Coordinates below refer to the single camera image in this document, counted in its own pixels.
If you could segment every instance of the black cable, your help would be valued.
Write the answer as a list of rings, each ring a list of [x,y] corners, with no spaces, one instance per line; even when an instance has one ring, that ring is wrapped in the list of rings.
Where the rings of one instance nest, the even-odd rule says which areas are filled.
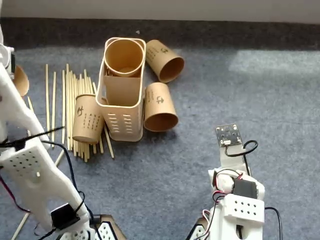
[[[282,219],[281,219],[281,215],[280,212],[272,206],[267,206],[264,208],[264,210],[273,210],[276,213],[276,216],[278,218],[278,222],[279,222],[279,240],[283,240],[283,234],[282,234]]]
[[[30,139],[34,139],[34,138],[40,137],[42,135],[49,134],[49,133],[58,131],[58,130],[63,129],[63,128],[64,128],[63,126],[60,126],[60,127],[56,127],[54,129],[51,129],[49,131],[45,131],[45,132],[41,132],[41,133],[38,133],[38,134],[35,134],[35,135],[27,136],[27,137],[24,137],[24,138],[21,138],[21,139],[18,139],[18,140],[7,141],[5,143],[1,143],[0,144],[0,148],[14,148],[15,145],[20,145],[21,143],[26,142],[26,141],[28,141]]]
[[[236,229],[238,230],[239,238],[240,238],[240,239],[243,239],[243,236],[242,236],[242,226],[241,226],[241,225],[237,225],[237,226],[236,226]]]
[[[43,240],[49,236],[51,236],[54,232],[56,231],[56,229],[52,229],[50,232],[48,232],[47,234],[43,235],[42,237],[40,237],[38,240]]]
[[[91,209],[86,204],[84,204],[84,205],[86,206],[86,209],[88,210],[88,212],[90,214],[90,218],[91,218],[92,222],[94,222],[94,219],[95,219],[94,214],[92,213]],[[94,230],[96,231],[96,234],[98,235],[99,240],[102,240],[102,237],[100,235],[100,232],[99,232],[97,225],[93,224],[93,227],[94,227]]]
[[[81,208],[81,206],[84,204],[85,202],[85,198],[86,198],[86,195],[83,191],[78,191],[78,193],[82,194],[83,195],[83,198],[82,198],[82,201],[80,203],[80,205],[74,210],[75,212],[78,212],[79,209]]]
[[[15,206],[20,209],[21,211],[23,212],[26,212],[26,213],[30,213],[29,210],[21,207],[18,203],[17,203],[17,200],[16,200],[16,197],[15,195],[13,194],[13,192],[11,191],[11,189],[9,188],[9,186],[6,184],[5,180],[2,178],[2,176],[0,175],[0,183],[3,185],[4,189],[7,191],[7,193],[10,195],[10,197],[12,198]]]
[[[248,165],[248,162],[247,162],[247,157],[246,157],[246,155],[252,153],[254,150],[257,149],[257,147],[258,147],[258,142],[257,142],[256,140],[249,140],[249,141],[247,141],[245,144],[243,144],[243,148],[246,149],[246,146],[247,146],[248,144],[251,144],[251,143],[254,143],[254,146],[253,146],[250,150],[246,150],[246,151],[244,151],[244,152],[240,152],[240,153],[236,153],[236,154],[228,154],[228,146],[225,146],[225,149],[224,149],[224,154],[225,154],[226,156],[228,156],[228,157],[234,158],[234,157],[243,156],[246,173],[247,173],[249,176],[251,176],[251,173],[250,173],[250,170],[249,170],[249,165]]]
[[[77,192],[79,192],[78,187],[77,187],[77,183],[76,183],[76,179],[75,179],[74,169],[72,167],[71,159],[70,159],[70,156],[69,156],[69,153],[68,153],[68,150],[66,149],[66,147],[64,145],[57,143],[57,142],[54,142],[54,141],[41,141],[41,142],[45,143],[45,144],[53,144],[53,145],[59,146],[60,148],[63,149],[64,154],[66,156],[66,160],[67,160],[69,168],[70,168],[70,175],[71,175],[72,184],[74,185]]]
[[[68,150],[66,149],[66,147],[64,145],[60,144],[60,143],[53,142],[53,141],[42,141],[42,142],[45,143],[45,144],[53,144],[53,145],[59,146],[60,148],[63,149],[64,154],[65,154],[66,159],[67,159],[67,162],[68,162],[68,165],[69,165],[69,168],[70,168],[71,181],[72,181],[75,189],[78,191],[78,193],[83,193],[82,191],[78,190],[78,187],[77,187],[77,184],[76,184],[76,179],[75,179],[75,174],[74,174],[74,169],[72,167],[71,159],[70,159],[70,156],[69,156],[69,153],[68,153]],[[85,201],[85,195],[83,193],[83,200],[82,200],[80,206],[78,207],[79,209],[81,208],[81,206],[84,203],[84,201]],[[90,214],[90,217],[91,217],[91,219],[93,221],[94,220],[94,214],[92,213],[92,211],[90,210],[90,208],[88,208],[88,206],[86,204],[84,204],[84,205],[86,206],[86,208],[87,208],[87,210],[88,210],[88,212]],[[99,233],[97,225],[94,224],[93,226],[94,226],[94,230],[96,231],[96,234],[98,235],[99,239],[102,240],[102,237],[101,237],[101,235]]]

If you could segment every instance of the paper cup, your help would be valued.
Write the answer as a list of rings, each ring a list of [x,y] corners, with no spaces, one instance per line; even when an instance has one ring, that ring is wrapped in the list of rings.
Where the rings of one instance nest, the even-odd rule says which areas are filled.
[[[81,143],[99,142],[105,120],[94,94],[76,98],[72,138]]]
[[[176,79],[185,66],[182,57],[158,40],[151,40],[146,44],[146,62],[162,83]]]
[[[116,76],[131,77],[137,74],[144,62],[142,46],[132,39],[117,39],[104,51],[104,63]]]
[[[145,90],[144,127],[152,132],[164,132],[178,121],[168,86],[161,82],[150,84]]]
[[[23,68],[19,65],[15,66],[13,84],[18,90],[21,97],[25,96],[29,91],[29,80]]]

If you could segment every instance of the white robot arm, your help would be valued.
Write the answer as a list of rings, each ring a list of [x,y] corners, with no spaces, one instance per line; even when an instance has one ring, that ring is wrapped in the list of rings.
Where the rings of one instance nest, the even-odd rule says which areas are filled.
[[[214,207],[207,226],[195,225],[187,240],[262,240],[265,222],[265,187],[254,179],[246,154],[258,146],[245,144],[237,125],[216,128],[221,167],[209,170]],[[247,150],[248,143],[255,146]]]

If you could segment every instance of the plastic holder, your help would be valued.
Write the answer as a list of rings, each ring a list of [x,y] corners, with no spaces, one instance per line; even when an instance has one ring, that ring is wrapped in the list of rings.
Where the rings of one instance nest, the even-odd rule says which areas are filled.
[[[114,41],[130,40],[143,49],[143,63],[131,77],[115,76],[102,59],[99,84],[95,100],[115,141],[137,142],[143,136],[143,76],[146,58],[146,42],[138,38],[112,37],[105,43],[105,49]]]

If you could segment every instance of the cup rim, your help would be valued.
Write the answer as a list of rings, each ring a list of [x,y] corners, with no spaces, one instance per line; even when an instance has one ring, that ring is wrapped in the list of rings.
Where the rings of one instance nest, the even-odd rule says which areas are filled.
[[[128,72],[121,72],[121,71],[117,71],[115,69],[113,69],[112,67],[109,66],[107,60],[106,60],[106,52],[108,50],[108,48],[115,42],[117,41],[123,41],[123,40],[126,40],[126,41],[131,41],[131,42],[134,42],[135,44],[137,44],[139,47],[140,47],[140,50],[141,50],[141,53],[142,53],[142,61],[140,62],[139,66],[137,68],[135,68],[134,70],[132,71],[128,71]],[[145,61],[145,56],[144,56],[144,49],[142,48],[142,46],[135,40],[132,40],[130,38],[128,39],[123,39],[123,38],[120,38],[120,39],[116,39],[114,41],[112,41],[109,45],[106,46],[106,48],[104,49],[104,53],[103,53],[103,60],[104,60],[104,63],[105,65],[107,66],[108,69],[112,70],[113,72],[117,73],[118,75],[130,75],[130,74],[134,74],[137,70],[139,70],[142,66],[142,64],[144,63]]]

